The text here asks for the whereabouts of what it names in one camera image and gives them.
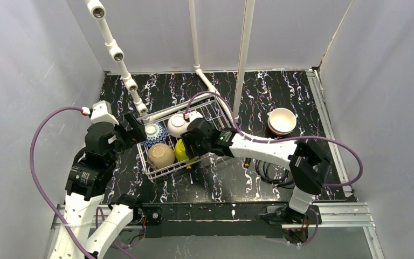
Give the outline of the red patterned blue bowl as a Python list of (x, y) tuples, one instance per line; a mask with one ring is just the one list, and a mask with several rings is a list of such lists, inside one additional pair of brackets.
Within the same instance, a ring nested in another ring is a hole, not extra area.
[(144, 145), (147, 148), (151, 148), (151, 146), (159, 143), (164, 144), (168, 137), (168, 132), (166, 128), (159, 123), (146, 124), (144, 131), (147, 135), (147, 138), (144, 141)]

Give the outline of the yellow green bowl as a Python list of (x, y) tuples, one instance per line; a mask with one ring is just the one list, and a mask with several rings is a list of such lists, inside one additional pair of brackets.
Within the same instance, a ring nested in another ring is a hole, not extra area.
[(198, 158), (194, 158), (194, 159), (190, 159), (188, 155), (186, 154), (186, 149), (184, 146), (184, 143), (182, 141), (182, 139), (179, 139), (175, 145), (175, 151), (174, 151), (175, 157), (177, 159), (178, 162), (183, 162), (183, 163), (192, 163), (198, 160)]

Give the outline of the grey white bowl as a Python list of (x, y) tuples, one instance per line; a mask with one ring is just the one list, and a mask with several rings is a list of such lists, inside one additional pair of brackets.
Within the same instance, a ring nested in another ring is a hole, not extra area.
[(167, 122), (167, 131), (172, 137), (180, 138), (187, 131), (189, 124), (182, 113), (174, 114)]

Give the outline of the white bowl brown rim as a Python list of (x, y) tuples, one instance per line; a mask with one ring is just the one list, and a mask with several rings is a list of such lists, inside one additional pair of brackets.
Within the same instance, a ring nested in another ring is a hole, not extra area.
[(158, 170), (174, 164), (174, 150), (167, 144), (158, 143), (148, 150), (148, 163), (152, 169)]

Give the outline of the cream white bowl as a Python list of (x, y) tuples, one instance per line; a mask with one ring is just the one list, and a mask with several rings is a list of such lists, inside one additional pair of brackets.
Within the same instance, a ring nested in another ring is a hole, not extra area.
[(295, 114), (286, 108), (276, 108), (267, 113), (267, 124), (272, 124), (274, 127), (283, 127), (283, 125), (296, 126)]

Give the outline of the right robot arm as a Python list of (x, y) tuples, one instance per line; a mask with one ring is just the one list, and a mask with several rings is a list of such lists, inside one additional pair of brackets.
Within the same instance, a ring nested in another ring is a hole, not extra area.
[(295, 186), (287, 213), (303, 215), (319, 195), (330, 171), (331, 160), (313, 139), (256, 139), (230, 127), (216, 129), (205, 119), (191, 122), (181, 134), (189, 159), (206, 153), (233, 158), (251, 158), (290, 171)]

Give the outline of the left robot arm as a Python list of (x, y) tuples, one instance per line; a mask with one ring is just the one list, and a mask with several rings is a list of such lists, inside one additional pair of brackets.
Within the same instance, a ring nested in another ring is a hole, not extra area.
[(120, 231), (138, 215), (141, 202), (122, 195), (108, 217), (94, 233), (93, 218), (104, 199), (106, 186), (113, 176), (119, 154), (146, 140), (144, 125), (131, 114), (125, 119), (126, 130), (113, 122), (92, 124), (85, 135), (85, 147), (74, 159), (67, 183), (63, 217), (51, 258), (103, 258)]

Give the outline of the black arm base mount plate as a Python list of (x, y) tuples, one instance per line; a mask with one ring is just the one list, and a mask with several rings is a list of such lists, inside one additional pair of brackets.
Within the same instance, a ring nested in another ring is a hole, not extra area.
[(283, 218), (287, 202), (145, 203), (126, 229), (141, 229), (147, 216), (147, 238), (175, 236), (265, 236), (282, 238), (289, 230), (305, 239), (322, 223), (313, 205), (303, 220)]

